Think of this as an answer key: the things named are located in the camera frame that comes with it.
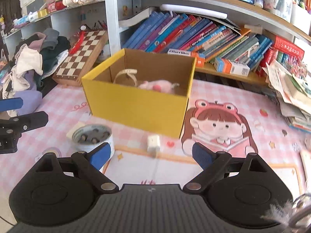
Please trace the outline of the clear packing tape roll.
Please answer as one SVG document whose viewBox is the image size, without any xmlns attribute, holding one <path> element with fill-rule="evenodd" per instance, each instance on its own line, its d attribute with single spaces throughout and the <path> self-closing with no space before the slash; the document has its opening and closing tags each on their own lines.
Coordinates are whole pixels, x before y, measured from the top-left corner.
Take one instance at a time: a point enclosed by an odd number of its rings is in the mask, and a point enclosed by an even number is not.
<svg viewBox="0 0 311 233">
<path fill-rule="evenodd" d="M 105 125 L 88 124 L 78 128 L 71 136 L 72 143 L 77 150 L 83 150 L 89 153 L 98 146 L 108 143 L 110 149 L 107 149 L 108 159 L 114 155 L 114 142 L 112 129 Z"/>
</svg>

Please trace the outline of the white charger plug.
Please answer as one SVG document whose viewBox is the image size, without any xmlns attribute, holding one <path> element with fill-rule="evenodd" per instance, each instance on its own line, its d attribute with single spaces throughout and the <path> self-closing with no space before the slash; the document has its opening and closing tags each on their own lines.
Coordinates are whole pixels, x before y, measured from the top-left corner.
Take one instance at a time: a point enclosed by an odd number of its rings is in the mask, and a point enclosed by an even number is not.
<svg viewBox="0 0 311 233">
<path fill-rule="evenodd" d="M 161 143 L 159 135 L 150 135 L 147 137 L 147 152 L 154 158 L 160 151 Z"/>
</svg>

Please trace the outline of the pink plush pig toy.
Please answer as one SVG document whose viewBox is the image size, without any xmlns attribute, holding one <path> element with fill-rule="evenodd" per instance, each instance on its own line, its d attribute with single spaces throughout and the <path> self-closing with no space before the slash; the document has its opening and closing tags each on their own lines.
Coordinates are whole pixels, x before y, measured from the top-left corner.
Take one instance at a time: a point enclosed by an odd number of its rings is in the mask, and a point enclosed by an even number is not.
<svg viewBox="0 0 311 233">
<path fill-rule="evenodd" d="M 142 84 L 138 86 L 138 88 L 142 90 L 153 90 L 159 93 L 166 93 L 166 94 L 174 94 L 175 88 L 179 87 L 178 83 L 171 83 L 166 80 L 158 80 L 158 81 L 144 81 Z"/>
</svg>

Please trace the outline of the white foam block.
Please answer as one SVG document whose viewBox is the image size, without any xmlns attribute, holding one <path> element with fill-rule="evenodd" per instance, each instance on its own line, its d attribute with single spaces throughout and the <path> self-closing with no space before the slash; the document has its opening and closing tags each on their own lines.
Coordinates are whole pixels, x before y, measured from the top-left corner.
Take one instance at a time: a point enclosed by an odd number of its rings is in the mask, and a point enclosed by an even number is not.
<svg viewBox="0 0 311 233">
<path fill-rule="evenodd" d="M 85 123 L 77 122 L 66 134 L 66 137 L 72 139 L 73 134 L 81 127 L 84 127 Z"/>
</svg>

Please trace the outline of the pink checkered table mat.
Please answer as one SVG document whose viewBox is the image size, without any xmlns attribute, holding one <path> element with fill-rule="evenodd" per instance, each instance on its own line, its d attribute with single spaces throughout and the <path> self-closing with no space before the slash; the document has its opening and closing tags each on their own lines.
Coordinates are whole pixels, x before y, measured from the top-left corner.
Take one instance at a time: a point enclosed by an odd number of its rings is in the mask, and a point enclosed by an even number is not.
<svg viewBox="0 0 311 233">
<path fill-rule="evenodd" d="M 193 81 L 190 120 L 181 139 L 161 136 L 157 157 L 147 152 L 149 133 L 91 115 L 83 89 L 58 86 L 39 107 L 48 114 L 43 128 L 24 133 L 18 151 L 1 156 L 1 197 L 7 198 L 27 171 L 46 153 L 68 157 L 75 152 L 67 132 L 77 123 L 102 124 L 112 129 L 115 153 L 103 167 L 117 185 L 138 183 L 186 184 L 201 172 L 191 156 L 199 142 L 233 157 L 255 152 L 277 173 L 294 197 L 305 191 L 300 152 L 305 134 L 290 128 L 279 107 L 268 97 L 219 84 Z"/>
</svg>

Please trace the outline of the pile of clothes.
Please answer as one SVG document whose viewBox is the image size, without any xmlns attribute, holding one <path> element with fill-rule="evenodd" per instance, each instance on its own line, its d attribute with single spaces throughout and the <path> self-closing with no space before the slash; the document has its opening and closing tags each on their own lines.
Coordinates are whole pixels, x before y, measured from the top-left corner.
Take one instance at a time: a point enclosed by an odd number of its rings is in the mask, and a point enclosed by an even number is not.
<svg viewBox="0 0 311 233">
<path fill-rule="evenodd" d="M 68 57 L 70 41 L 58 31 L 48 28 L 35 32 L 15 48 L 11 61 L 1 66 L 1 99 L 21 98 L 23 106 L 5 110 L 9 117 L 34 112 L 49 91 L 51 77 Z"/>
</svg>

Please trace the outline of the wooden chess board box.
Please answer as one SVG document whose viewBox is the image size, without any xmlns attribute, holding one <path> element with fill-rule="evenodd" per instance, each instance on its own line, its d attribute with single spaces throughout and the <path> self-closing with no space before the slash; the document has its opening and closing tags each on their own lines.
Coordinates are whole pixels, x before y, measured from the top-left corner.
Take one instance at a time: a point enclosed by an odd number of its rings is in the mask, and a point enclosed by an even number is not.
<svg viewBox="0 0 311 233">
<path fill-rule="evenodd" d="M 79 50 L 74 55 L 68 55 L 52 79 L 61 85 L 81 86 L 82 77 L 92 69 L 107 41 L 108 34 L 105 30 L 85 31 Z"/>
</svg>

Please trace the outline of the yellow cardboard box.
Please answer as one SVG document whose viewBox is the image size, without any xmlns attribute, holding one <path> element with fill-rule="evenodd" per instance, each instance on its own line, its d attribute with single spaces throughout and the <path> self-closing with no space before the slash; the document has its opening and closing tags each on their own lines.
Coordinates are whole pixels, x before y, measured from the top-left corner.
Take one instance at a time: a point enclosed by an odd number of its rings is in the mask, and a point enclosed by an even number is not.
<svg viewBox="0 0 311 233">
<path fill-rule="evenodd" d="M 92 114 L 155 134 L 180 138 L 196 59 L 189 56 L 122 49 L 82 77 Z M 120 75 L 136 70 L 139 84 L 165 80 L 178 84 L 173 94 L 140 89 Z"/>
</svg>

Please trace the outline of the red tassel ornament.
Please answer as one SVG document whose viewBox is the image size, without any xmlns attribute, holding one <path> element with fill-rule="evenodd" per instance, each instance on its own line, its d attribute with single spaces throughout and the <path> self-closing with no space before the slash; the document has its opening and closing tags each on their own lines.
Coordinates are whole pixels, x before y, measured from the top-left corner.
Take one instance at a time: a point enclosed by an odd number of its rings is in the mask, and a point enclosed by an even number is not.
<svg viewBox="0 0 311 233">
<path fill-rule="evenodd" d="M 80 32 L 79 32 L 79 38 L 78 41 L 74 44 L 74 46 L 69 50 L 69 54 L 70 55 L 74 55 L 80 48 L 80 46 L 82 45 L 83 41 L 84 41 L 84 35 L 85 35 L 85 30 L 86 30 L 86 26 L 82 25 L 80 27 Z"/>
</svg>

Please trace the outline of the orange white small carton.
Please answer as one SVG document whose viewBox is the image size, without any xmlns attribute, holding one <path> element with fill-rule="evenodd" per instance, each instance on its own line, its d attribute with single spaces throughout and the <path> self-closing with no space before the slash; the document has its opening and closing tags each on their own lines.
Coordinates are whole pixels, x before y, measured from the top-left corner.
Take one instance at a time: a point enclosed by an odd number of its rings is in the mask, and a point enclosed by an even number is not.
<svg viewBox="0 0 311 233">
<path fill-rule="evenodd" d="M 220 73 L 245 77 L 247 77 L 250 72 L 249 66 L 245 63 L 230 61 L 219 57 L 215 58 L 214 68 Z"/>
</svg>

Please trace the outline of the stack of papers and books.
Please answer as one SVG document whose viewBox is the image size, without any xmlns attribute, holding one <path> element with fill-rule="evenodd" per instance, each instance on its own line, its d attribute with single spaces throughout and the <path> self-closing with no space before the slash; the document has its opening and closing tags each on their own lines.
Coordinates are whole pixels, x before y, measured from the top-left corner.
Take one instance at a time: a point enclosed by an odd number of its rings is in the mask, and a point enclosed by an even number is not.
<svg viewBox="0 0 311 233">
<path fill-rule="evenodd" d="M 288 126 L 310 133 L 310 72 L 301 67 L 288 71 L 275 59 L 264 71 Z"/>
</svg>

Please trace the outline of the row of leaning books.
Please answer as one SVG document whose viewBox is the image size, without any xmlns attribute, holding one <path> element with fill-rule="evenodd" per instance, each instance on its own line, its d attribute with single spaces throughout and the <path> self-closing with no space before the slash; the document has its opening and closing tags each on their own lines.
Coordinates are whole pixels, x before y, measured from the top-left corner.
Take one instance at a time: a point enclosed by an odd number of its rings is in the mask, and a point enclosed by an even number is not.
<svg viewBox="0 0 311 233">
<path fill-rule="evenodd" d="M 196 57 L 197 67 L 214 66 L 215 58 L 245 63 L 250 72 L 264 75 L 264 67 L 274 59 L 288 71 L 306 69 L 304 51 L 286 39 L 261 33 L 249 25 L 240 28 L 227 19 L 204 15 L 153 10 L 149 7 L 120 23 L 137 26 L 123 48 L 149 53 Z"/>
</svg>

